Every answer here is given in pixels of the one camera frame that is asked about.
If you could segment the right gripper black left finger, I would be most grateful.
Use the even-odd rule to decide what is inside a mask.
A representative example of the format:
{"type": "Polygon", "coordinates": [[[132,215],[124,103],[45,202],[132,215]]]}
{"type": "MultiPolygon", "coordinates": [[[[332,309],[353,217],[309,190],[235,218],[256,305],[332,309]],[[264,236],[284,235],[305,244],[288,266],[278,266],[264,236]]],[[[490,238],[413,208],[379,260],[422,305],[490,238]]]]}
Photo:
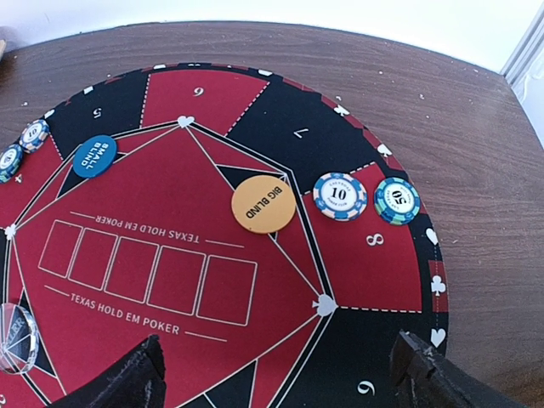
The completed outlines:
{"type": "Polygon", "coordinates": [[[151,335],[94,380],[52,407],[163,407],[167,385],[160,338],[151,335]]]}

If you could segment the orange big blind button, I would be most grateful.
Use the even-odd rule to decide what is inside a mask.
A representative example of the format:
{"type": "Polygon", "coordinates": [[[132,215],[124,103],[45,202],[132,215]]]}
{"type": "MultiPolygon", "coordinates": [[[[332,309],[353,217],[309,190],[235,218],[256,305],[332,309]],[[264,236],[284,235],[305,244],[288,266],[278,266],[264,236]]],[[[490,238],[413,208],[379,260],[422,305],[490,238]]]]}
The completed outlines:
{"type": "Polygon", "coordinates": [[[292,188],[269,175],[250,177],[240,183],[231,198],[235,220],[255,234],[271,234],[286,227],[297,209],[292,188]]]}

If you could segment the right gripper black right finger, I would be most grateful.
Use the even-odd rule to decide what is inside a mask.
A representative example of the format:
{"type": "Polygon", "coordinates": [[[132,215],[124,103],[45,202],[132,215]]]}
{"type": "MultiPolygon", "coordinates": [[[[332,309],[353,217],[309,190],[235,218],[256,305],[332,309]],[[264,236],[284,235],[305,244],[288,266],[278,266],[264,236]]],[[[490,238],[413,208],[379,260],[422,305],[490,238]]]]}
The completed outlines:
{"type": "Polygon", "coordinates": [[[469,376],[416,334],[400,331],[389,360],[398,407],[520,407],[469,376]]]}

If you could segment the green fifty chips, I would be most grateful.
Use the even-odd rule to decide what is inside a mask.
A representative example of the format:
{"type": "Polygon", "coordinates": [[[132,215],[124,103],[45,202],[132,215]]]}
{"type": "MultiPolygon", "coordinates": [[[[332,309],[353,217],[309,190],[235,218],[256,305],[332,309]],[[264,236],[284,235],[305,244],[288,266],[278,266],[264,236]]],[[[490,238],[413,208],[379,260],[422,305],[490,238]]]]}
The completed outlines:
{"type": "Polygon", "coordinates": [[[19,170],[23,161],[24,151],[19,144],[9,145],[1,154],[0,181],[7,183],[19,170]]]}

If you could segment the right aluminium frame post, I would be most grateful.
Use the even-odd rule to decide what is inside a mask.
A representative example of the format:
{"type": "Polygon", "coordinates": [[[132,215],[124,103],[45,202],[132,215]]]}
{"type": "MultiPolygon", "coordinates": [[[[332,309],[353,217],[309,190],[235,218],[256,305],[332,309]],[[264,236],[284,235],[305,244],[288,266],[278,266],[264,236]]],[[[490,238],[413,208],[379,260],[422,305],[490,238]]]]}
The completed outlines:
{"type": "Polygon", "coordinates": [[[529,27],[507,62],[501,69],[501,75],[514,87],[523,81],[524,75],[543,50],[543,3],[541,3],[529,27]]]}

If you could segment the blue ten chips sector eight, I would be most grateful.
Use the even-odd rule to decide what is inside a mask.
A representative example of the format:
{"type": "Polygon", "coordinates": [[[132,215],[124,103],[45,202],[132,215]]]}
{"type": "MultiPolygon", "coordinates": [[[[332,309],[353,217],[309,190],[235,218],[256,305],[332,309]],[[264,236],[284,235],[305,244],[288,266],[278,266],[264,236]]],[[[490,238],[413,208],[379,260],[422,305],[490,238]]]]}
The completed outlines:
{"type": "Polygon", "coordinates": [[[326,173],[314,183],[314,204],[320,212],[335,221],[348,222],[366,209],[364,185],[347,173],[326,173]]]}

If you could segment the single green fifty chip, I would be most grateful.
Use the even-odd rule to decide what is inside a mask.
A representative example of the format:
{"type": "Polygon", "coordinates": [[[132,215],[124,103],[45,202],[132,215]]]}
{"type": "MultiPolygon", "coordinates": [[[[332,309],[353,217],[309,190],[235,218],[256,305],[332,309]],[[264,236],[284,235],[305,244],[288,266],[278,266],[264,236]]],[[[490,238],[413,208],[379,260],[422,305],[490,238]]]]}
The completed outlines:
{"type": "Polygon", "coordinates": [[[392,225],[410,223],[421,210],[421,199],[415,187],[402,178],[382,180],[374,192],[377,214],[392,225]]]}

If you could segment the round red black poker mat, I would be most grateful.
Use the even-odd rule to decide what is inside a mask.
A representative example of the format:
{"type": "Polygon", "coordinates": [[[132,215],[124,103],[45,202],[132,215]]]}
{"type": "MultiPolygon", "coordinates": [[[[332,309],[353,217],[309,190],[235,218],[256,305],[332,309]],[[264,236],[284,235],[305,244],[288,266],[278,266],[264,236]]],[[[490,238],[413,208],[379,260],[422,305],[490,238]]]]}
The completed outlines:
{"type": "Polygon", "coordinates": [[[85,88],[39,119],[45,143],[1,183],[1,300],[27,309],[39,351],[1,372],[4,407],[42,407],[155,334],[168,407],[392,407],[400,331],[445,352],[448,295],[421,201],[383,220],[378,184],[406,172],[338,102],[264,70],[156,65],[85,88]],[[105,134],[108,170],[82,178],[77,149],[105,134]],[[347,173],[365,211],[335,221],[316,180],[347,173]],[[255,234],[235,188],[269,175],[293,190],[291,222],[255,234]]]}

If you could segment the clear acrylic dealer button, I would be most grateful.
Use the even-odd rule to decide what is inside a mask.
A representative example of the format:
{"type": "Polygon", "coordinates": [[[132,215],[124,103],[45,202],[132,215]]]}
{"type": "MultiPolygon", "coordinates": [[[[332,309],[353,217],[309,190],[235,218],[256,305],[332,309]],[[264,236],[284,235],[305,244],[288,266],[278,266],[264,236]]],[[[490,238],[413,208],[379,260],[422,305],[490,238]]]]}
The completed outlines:
{"type": "Polygon", "coordinates": [[[39,331],[30,312],[14,303],[1,304],[1,372],[27,373],[36,363],[39,331]]]}

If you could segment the single blue ten chip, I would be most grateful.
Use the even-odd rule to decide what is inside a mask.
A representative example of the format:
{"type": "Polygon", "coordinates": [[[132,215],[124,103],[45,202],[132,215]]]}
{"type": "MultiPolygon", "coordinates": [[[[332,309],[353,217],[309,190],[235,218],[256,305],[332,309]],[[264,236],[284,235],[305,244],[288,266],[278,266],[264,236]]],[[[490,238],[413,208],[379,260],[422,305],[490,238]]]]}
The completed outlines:
{"type": "Polygon", "coordinates": [[[22,131],[19,144],[25,153],[31,154],[42,147],[49,135],[48,123],[44,119],[37,119],[22,131]]]}

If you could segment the blue small blind button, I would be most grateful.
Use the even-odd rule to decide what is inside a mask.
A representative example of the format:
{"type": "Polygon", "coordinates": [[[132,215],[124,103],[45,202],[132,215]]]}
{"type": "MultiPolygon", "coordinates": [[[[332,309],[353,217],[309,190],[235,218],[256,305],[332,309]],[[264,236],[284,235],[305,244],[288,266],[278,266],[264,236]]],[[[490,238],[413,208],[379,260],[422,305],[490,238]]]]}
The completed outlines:
{"type": "Polygon", "coordinates": [[[93,136],[76,150],[73,170],[84,179],[96,178],[110,168],[116,155],[117,143],[111,136],[93,136]]]}

